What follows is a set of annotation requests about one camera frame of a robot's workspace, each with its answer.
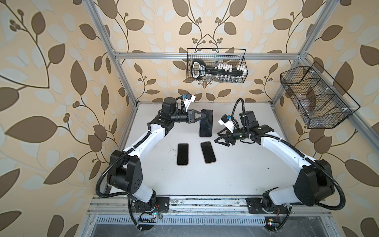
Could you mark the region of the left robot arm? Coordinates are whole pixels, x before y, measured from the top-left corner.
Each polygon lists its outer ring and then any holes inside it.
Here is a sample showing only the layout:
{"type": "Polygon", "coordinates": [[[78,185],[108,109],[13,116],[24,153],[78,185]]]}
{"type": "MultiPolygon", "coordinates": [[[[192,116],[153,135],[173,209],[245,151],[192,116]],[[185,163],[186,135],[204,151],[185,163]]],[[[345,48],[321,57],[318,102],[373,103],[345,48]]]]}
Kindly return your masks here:
{"type": "Polygon", "coordinates": [[[147,131],[131,146],[111,154],[109,166],[97,181],[97,196],[126,196],[154,207],[156,192],[143,183],[141,158],[171,131],[175,123],[196,123],[206,117],[204,113],[189,108],[195,99],[189,93],[177,98],[165,98],[162,109],[147,123],[147,131]]]}

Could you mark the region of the aluminium frame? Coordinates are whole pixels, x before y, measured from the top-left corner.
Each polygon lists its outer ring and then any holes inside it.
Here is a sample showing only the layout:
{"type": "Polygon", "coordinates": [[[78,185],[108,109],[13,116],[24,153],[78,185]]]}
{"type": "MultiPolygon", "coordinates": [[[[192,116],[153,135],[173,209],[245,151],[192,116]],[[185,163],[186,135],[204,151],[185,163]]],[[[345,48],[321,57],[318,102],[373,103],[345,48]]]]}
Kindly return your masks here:
{"type": "Polygon", "coordinates": [[[378,1],[92,1],[132,102],[137,77],[167,79],[161,50],[184,76],[165,89],[201,101],[274,106],[298,149],[328,161],[346,203],[346,237],[379,234],[378,1]]]}

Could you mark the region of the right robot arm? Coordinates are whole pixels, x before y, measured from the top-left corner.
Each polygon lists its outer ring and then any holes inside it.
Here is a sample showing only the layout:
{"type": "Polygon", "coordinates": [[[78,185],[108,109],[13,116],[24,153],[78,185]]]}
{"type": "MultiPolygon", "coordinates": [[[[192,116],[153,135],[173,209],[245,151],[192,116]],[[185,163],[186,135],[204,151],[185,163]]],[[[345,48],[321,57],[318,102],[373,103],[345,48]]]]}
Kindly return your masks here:
{"type": "Polygon", "coordinates": [[[325,160],[310,157],[281,138],[273,128],[260,125],[253,111],[242,108],[238,127],[234,115],[223,115],[219,124],[224,126],[215,143],[234,146],[239,140],[249,140],[279,157],[297,175],[293,185],[272,188],[262,195],[262,209],[273,213],[280,205],[320,206],[328,210],[341,210],[346,205],[345,194],[332,175],[331,165],[325,160]]]}

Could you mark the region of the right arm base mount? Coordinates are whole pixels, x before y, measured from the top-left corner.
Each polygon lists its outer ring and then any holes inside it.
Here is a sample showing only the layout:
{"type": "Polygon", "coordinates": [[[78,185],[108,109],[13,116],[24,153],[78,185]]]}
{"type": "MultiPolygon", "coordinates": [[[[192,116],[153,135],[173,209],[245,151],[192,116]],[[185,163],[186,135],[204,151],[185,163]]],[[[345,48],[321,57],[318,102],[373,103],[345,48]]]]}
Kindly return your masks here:
{"type": "Polygon", "coordinates": [[[286,224],[292,212],[291,205],[275,205],[266,197],[247,198],[246,204],[250,214],[266,214],[265,229],[269,232],[279,232],[286,224]]]}

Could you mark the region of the socket set on black rail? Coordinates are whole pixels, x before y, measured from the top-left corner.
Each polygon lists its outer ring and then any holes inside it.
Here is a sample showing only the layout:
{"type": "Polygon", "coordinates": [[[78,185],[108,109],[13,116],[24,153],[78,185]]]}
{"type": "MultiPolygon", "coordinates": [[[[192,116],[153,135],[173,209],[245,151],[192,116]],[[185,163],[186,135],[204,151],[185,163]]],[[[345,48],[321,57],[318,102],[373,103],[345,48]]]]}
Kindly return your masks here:
{"type": "Polygon", "coordinates": [[[207,81],[239,81],[244,80],[248,75],[248,70],[244,65],[234,66],[215,61],[208,66],[201,59],[195,59],[189,69],[192,78],[207,81]]]}

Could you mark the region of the phone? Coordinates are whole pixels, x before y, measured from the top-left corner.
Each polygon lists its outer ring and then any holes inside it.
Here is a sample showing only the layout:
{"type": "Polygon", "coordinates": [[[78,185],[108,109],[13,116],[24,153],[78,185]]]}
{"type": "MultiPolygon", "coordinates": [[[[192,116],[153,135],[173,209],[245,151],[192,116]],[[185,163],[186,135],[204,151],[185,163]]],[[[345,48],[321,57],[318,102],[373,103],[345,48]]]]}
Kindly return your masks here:
{"type": "Polygon", "coordinates": [[[177,165],[187,166],[189,164],[189,145],[182,143],[178,145],[177,150],[177,165]]]}
{"type": "Polygon", "coordinates": [[[209,141],[203,142],[200,145],[201,145],[201,149],[202,149],[202,153],[203,153],[205,163],[206,164],[215,163],[217,160],[216,160],[211,142],[209,142],[209,141]]]}
{"type": "Polygon", "coordinates": [[[205,118],[200,120],[199,137],[211,137],[213,133],[213,110],[201,110],[205,118]]]}

